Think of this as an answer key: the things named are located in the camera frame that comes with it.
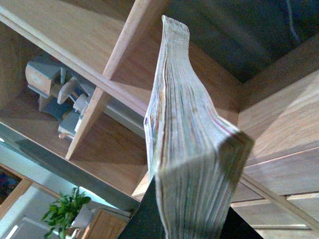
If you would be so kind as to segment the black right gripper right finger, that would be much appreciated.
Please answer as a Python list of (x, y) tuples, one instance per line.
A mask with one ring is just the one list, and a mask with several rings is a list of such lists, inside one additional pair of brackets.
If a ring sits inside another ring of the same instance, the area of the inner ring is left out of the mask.
[(219, 238), (262, 239), (263, 237), (230, 207)]

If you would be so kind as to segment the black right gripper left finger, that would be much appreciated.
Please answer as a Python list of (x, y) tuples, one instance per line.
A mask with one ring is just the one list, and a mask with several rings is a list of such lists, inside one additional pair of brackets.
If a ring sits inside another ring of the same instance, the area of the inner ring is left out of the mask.
[(141, 203), (120, 239), (164, 239), (165, 231), (162, 225), (156, 199), (155, 177), (152, 178)]

